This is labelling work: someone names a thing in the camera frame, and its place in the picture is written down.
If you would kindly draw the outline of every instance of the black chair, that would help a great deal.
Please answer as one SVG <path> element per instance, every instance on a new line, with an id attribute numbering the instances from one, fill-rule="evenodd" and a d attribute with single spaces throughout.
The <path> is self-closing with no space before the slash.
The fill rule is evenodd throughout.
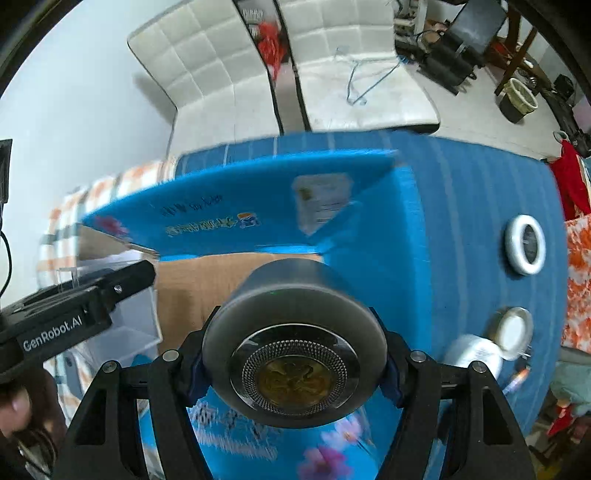
<path id="1" fill-rule="evenodd" d="M 497 0 L 470 0 L 424 56 L 420 72 L 457 95 L 458 85 L 476 79 L 474 68 L 485 65 L 483 54 L 505 18 Z"/>

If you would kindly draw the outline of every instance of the wooden table leg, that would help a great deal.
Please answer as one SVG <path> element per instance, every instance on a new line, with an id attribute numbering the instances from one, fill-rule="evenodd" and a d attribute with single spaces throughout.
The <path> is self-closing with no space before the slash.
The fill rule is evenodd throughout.
<path id="1" fill-rule="evenodd" d="M 517 70 L 517 67 L 521 65 L 521 62 L 523 61 L 523 59 L 525 58 L 525 54 L 527 53 L 527 49 L 531 46 L 537 33 L 538 30 L 532 27 L 530 33 L 528 33 L 527 38 L 525 39 L 525 42 L 523 42 L 522 47 L 517 51 L 517 53 L 511 60 L 511 63 L 505 70 L 503 79 L 501 80 L 499 86 L 495 90 L 495 95 L 499 95 L 503 91 L 503 87 L 505 86 L 505 84 L 511 79 L 511 77 Z"/>

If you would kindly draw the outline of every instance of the screw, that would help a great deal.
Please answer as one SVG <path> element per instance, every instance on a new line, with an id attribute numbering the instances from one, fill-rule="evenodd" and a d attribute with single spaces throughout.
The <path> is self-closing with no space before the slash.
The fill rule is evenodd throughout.
<path id="1" fill-rule="evenodd" d="M 420 350 L 413 350 L 410 352 L 410 358 L 414 360 L 416 363 L 421 364 L 427 359 L 427 355 L 425 352 Z"/>
<path id="2" fill-rule="evenodd" d="M 165 362 L 174 362 L 178 358 L 178 352 L 176 350 L 166 350 L 162 354 L 162 360 Z"/>
<path id="3" fill-rule="evenodd" d="M 480 360 L 472 362 L 472 368 L 480 374 L 483 374 L 487 370 L 486 364 Z"/>
<path id="4" fill-rule="evenodd" d="M 106 374 L 110 374 L 115 370 L 117 370 L 117 362 L 114 362 L 113 360 L 109 360 L 108 362 L 105 362 L 105 364 L 103 365 L 103 372 L 105 372 Z"/>

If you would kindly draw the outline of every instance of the clear plastic container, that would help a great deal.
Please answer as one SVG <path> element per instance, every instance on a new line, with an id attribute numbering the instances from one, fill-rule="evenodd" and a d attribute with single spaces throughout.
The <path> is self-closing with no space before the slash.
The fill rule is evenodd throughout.
<path id="1" fill-rule="evenodd" d="M 98 260 L 79 261 L 78 267 L 61 268 L 57 274 L 60 283 L 72 280 L 78 286 L 100 270 L 118 270 L 140 260 L 141 252 L 129 250 Z M 155 290 L 150 287 L 118 303 L 111 312 L 112 326 L 76 349 L 96 370 L 108 360 L 117 360 L 122 367 L 132 365 L 137 355 L 153 360 L 162 341 L 155 300 Z"/>

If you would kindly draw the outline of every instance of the white floor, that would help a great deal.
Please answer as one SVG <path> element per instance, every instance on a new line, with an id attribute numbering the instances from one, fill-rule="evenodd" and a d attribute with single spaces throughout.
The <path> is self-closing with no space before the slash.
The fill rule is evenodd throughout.
<path id="1" fill-rule="evenodd" d="M 465 81 L 462 84 L 464 91 L 454 96 L 418 73 L 416 65 L 406 68 L 439 111 L 441 127 L 433 135 L 501 148 L 532 158 L 560 155 L 560 144 L 553 137 L 553 132 L 559 129 L 558 122 L 540 95 L 537 96 L 538 109 L 519 123 L 513 124 L 503 116 L 498 108 L 501 96 L 497 98 L 494 93 L 502 76 L 500 69 L 486 67 L 477 70 L 478 78 Z M 304 124 L 290 65 L 282 66 L 275 91 L 285 133 L 302 131 Z"/>

